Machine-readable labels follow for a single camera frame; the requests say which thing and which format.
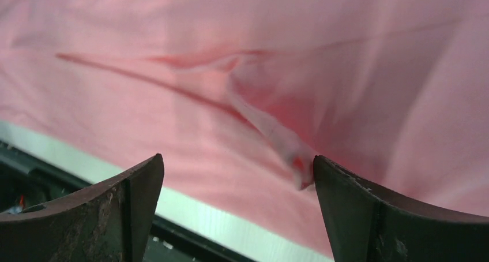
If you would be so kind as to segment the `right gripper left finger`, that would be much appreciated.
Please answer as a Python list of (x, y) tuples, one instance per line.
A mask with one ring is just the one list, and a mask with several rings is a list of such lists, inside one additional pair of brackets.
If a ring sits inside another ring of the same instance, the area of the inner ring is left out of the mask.
[(97, 184), (1, 215), (2, 261), (142, 261), (164, 178), (160, 154)]

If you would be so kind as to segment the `pink t shirt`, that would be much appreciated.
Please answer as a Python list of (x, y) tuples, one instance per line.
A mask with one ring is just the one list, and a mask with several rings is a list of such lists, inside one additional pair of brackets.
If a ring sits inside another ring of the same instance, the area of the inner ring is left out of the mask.
[(1, 119), (330, 256), (315, 155), (488, 215), (488, 0), (1, 0)]

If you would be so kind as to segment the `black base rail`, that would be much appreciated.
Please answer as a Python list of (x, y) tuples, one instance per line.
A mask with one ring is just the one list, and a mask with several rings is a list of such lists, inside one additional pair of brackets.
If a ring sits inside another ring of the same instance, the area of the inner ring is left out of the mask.
[[(1, 215), (19, 214), (91, 184), (1, 143)], [(246, 261), (247, 257), (154, 216), (142, 261)]]

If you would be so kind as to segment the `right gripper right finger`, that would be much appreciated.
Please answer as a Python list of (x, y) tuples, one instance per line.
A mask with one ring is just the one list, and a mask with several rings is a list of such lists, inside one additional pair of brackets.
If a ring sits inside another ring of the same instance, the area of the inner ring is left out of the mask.
[(333, 258), (340, 262), (488, 260), (488, 218), (427, 204), (324, 156), (314, 181)]

